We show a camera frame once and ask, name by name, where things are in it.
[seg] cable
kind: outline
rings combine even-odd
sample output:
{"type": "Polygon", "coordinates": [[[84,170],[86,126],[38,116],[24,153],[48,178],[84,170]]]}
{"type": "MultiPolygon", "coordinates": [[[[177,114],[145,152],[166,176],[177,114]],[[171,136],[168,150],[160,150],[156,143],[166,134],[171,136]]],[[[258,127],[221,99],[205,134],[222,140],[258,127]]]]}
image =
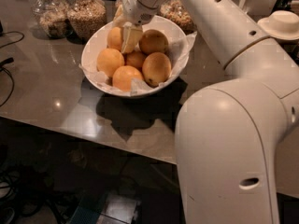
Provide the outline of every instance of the cable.
{"type": "Polygon", "coordinates": [[[13,76],[11,75],[10,71],[8,71],[4,67],[0,68],[0,72],[2,72],[2,71],[4,71],[9,76],[12,85],[11,85],[11,89],[10,89],[10,92],[9,92],[7,98],[4,100],[4,102],[0,103],[0,107],[3,106],[8,101],[8,99],[10,98],[12,92],[15,89],[15,80],[14,80],[13,76]]]}
{"type": "Polygon", "coordinates": [[[18,180],[13,180],[7,172],[0,170],[0,202],[9,198],[15,192],[15,185],[18,180]]]}
{"type": "Polygon", "coordinates": [[[17,42],[19,42],[19,41],[22,41],[22,40],[25,38],[25,35],[24,35],[23,33],[21,33],[21,32],[18,32],[18,31],[11,31],[11,32],[2,33],[2,34],[0,34],[0,36],[2,36],[2,35],[7,35],[7,34],[19,34],[19,35],[21,35],[21,38],[20,38],[19,40],[11,41],[11,42],[8,42],[8,43],[6,43],[6,44],[0,46],[0,49],[3,48],[3,47],[6,47],[6,46],[8,46],[8,45],[17,43],[17,42]]]}
{"type": "MultiPolygon", "coordinates": [[[[8,34],[18,34],[18,35],[21,35],[21,37],[18,40],[11,41],[11,42],[8,42],[8,43],[0,46],[0,49],[3,48],[3,47],[6,47],[8,45],[17,43],[19,41],[22,41],[25,38],[25,35],[21,32],[18,32],[18,31],[11,31],[11,32],[6,32],[6,33],[1,32],[0,37],[3,36],[3,35],[8,35],[8,34]]],[[[5,67],[3,67],[6,63],[12,63],[12,62],[13,62],[13,58],[8,58],[8,59],[0,62],[0,72],[2,72],[2,71],[5,72],[9,76],[9,78],[11,80],[11,83],[12,83],[11,90],[10,90],[7,98],[4,100],[4,102],[0,103],[0,107],[3,106],[8,101],[8,99],[10,98],[10,96],[11,96],[11,94],[14,91],[14,88],[15,88],[15,80],[14,80],[13,76],[11,75],[11,73],[5,67]]]]}
{"type": "Polygon", "coordinates": [[[157,167],[155,167],[153,164],[150,165],[150,167],[156,171],[158,175],[160,175],[165,181],[167,181],[169,184],[171,184],[176,189],[179,189],[179,184],[175,183],[173,180],[171,180],[168,176],[163,174],[157,167]]]}
{"type": "Polygon", "coordinates": [[[61,213],[58,211],[56,204],[52,200],[46,200],[46,205],[50,208],[50,210],[54,214],[57,224],[66,223],[66,221],[62,217],[61,213]]]}
{"type": "Polygon", "coordinates": [[[3,33],[3,27],[2,27],[2,23],[0,21],[0,36],[2,35],[2,33],[3,33]]]}
{"type": "Polygon", "coordinates": [[[127,164],[129,163],[129,161],[130,161],[131,159],[132,159],[132,157],[129,156],[129,157],[127,158],[127,160],[124,162],[123,166],[120,168],[119,175],[122,175],[122,172],[123,172],[124,168],[127,166],[127,164]]]}

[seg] floor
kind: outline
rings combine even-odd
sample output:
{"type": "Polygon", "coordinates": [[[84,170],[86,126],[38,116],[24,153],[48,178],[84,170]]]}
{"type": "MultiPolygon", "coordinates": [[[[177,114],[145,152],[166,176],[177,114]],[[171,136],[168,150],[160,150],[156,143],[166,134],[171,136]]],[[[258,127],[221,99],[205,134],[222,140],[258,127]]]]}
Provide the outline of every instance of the floor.
{"type": "Polygon", "coordinates": [[[1,173],[12,176],[19,195],[0,198],[0,210],[13,206],[30,216],[15,224],[59,223],[53,207],[70,221],[80,200],[107,192],[141,202],[141,223],[184,223],[176,166],[6,119],[0,119],[1,173]]]}

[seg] black cable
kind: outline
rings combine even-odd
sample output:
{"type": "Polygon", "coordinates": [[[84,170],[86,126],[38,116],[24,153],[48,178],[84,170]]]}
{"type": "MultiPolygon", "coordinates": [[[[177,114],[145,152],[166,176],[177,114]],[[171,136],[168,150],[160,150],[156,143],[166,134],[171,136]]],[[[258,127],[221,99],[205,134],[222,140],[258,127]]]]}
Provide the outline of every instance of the black cable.
{"type": "Polygon", "coordinates": [[[122,175],[122,172],[123,172],[124,168],[127,166],[127,164],[129,163],[129,161],[130,161],[131,159],[132,159],[132,157],[129,156],[129,157],[127,158],[127,160],[124,162],[123,166],[120,168],[119,175],[122,175]]]}
{"type": "MultiPolygon", "coordinates": [[[[18,40],[11,41],[11,42],[8,42],[8,43],[0,46],[0,49],[3,48],[3,47],[6,47],[8,45],[17,43],[19,41],[22,41],[25,38],[25,35],[21,32],[18,32],[18,31],[11,31],[11,32],[6,32],[6,33],[1,33],[0,36],[8,35],[8,34],[18,34],[18,35],[21,35],[21,37],[18,40]]],[[[10,96],[11,96],[11,94],[14,91],[14,88],[15,88],[14,78],[12,77],[11,73],[5,67],[3,67],[3,65],[5,65],[6,63],[12,63],[12,62],[13,62],[13,58],[8,58],[8,59],[0,62],[0,72],[4,71],[9,76],[9,78],[11,80],[11,83],[12,83],[11,90],[10,90],[7,98],[4,100],[4,102],[0,103],[0,107],[3,106],[7,102],[7,100],[10,98],[10,96]]]]}
{"type": "Polygon", "coordinates": [[[3,33],[3,27],[2,27],[2,23],[0,21],[0,36],[2,35],[2,33],[3,33]]]}
{"type": "Polygon", "coordinates": [[[21,210],[20,215],[22,217],[31,217],[31,216],[35,215],[36,213],[38,213],[40,211],[40,209],[43,207],[43,205],[44,205],[44,201],[38,200],[36,208],[33,211],[26,213],[24,210],[21,210]]]}
{"type": "Polygon", "coordinates": [[[0,189],[9,189],[7,194],[0,198],[0,202],[9,198],[15,192],[15,184],[18,180],[12,180],[12,177],[5,171],[0,170],[0,183],[6,183],[5,186],[0,187],[0,189]]]}
{"type": "Polygon", "coordinates": [[[4,102],[0,103],[0,107],[3,106],[8,101],[12,92],[15,89],[15,80],[14,80],[13,76],[11,75],[11,73],[5,67],[0,68],[0,72],[2,72],[2,71],[4,71],[9,76],[12,86],[11,86],[11,89],[10,89],[10,92],[9,92],[7,98],[4,100],[4,102]]]}
{"type": "Polygon", "coordinates": [[[11,42],[6,43],[5,45],[0,46],[0,49],[3,48],[3,47],[6,47],[8,45],[17,43],[19,41],[22,41],[25,38],[25,35],[23,33],[21,33],[21,32],[18,32],[18,31],[11,31],[11,32],[2,33],[2,34],[0,34],[0,36],[7,35],[7,34],[19,34],[19,35],[21,35],[21,38],[19,40],[11,41],[11,42]]]}
{"type": "Polygon", "coordinates": [[[62,217],[60,212],[57,210],[57,207],[53,201],[46,200],[46,205],[50,208],[50,210],[54,214],[57,224],[65,224],[66,223],[66,221],[64,220],[64,218],[62,217]]]}

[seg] nuts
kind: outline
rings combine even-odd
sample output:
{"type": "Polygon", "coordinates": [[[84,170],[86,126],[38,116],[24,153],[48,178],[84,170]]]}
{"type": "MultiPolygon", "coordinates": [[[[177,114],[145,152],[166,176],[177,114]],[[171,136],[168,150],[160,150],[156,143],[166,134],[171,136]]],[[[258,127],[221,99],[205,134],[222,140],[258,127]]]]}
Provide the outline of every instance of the nuts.
{"type": "Polygon", "coordinates": [[[169,0],[162,4],[158,15],[174,22],[185,32],[185,34],[190,34],[196,30],[192,18],[185,10],[180,0],[169,0]]]}
{"type": "Polygon", "coordinates": [[[51,38],[62,38],[73,30],[67,18],[69,5],[65,0],[37,0],[33,13],[44,32],[51,38]]]}
{"type": "Polygon", "coordinates": [[[76,0],[67,16],[78,37],[85,41],[107,23],[105,6],[95,0],[76,0]]]}

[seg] kitchen counter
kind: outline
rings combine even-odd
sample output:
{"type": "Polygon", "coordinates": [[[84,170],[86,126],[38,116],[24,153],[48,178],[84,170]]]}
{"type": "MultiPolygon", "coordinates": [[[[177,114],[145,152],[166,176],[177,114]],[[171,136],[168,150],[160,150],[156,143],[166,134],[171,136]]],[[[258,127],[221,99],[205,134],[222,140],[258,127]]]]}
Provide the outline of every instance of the kitchen counter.
{"type": "MultiPolygon", "coordinates": [[[[31,12],[36,0],[0,0],[4,32],[24,33],[22,41],[0,49],[15,88],[0,117],[82,138],[158,161],[176,163],[175,126],[182,104],[194,92],[223,80],[223,71],[198,35],[187,67],[169,87],[142,99],[122,99],[96,89],[79,68],[84,44],[74,35],[49,39],[31,12]]],[[[105,1],[107,20],[114,2],[105,1]]],[[[20,38],[0,37],[0,46],[20,38]]],[[[11,89],[0,73],[0,103],[11,89]]]]}

